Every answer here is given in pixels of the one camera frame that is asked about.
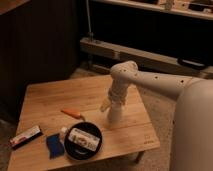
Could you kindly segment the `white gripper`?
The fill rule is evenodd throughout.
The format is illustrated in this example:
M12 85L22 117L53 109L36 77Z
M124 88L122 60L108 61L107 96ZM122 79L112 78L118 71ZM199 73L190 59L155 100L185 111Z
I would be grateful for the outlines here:
M111 101L124 104L127 96L128 83L114 80L108 91L108 97L105 98L100 106L100 111L104 112L111 106Z

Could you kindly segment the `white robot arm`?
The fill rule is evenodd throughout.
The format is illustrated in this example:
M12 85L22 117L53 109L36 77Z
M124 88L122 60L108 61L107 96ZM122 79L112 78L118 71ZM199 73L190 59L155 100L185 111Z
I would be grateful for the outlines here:
M162 74L139 71L134 61L116 64L110 69L112 84L107 98L102 102L100 111L104 112L113 103L124 105L127 90L131 84L148 88L176 99L185 87L192 83L192 76Z

